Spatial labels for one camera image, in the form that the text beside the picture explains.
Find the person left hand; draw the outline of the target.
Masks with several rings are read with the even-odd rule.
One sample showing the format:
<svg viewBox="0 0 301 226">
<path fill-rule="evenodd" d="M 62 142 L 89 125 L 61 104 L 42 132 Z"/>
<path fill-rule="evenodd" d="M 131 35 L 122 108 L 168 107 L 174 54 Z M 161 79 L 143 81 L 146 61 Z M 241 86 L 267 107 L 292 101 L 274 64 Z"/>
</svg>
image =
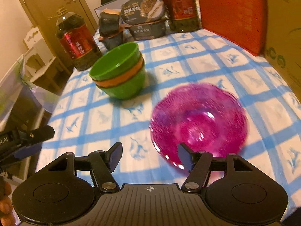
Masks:
<svg viewBox="0 0 301 226">
<path fill-rule="evenodd" d="M 9 195 L 12 193 L 11 185 L 1 176 L 1 225 L 13 226 L 15 224 L 15 217 L 13 216 L 13 205 Z"/>
</svg>

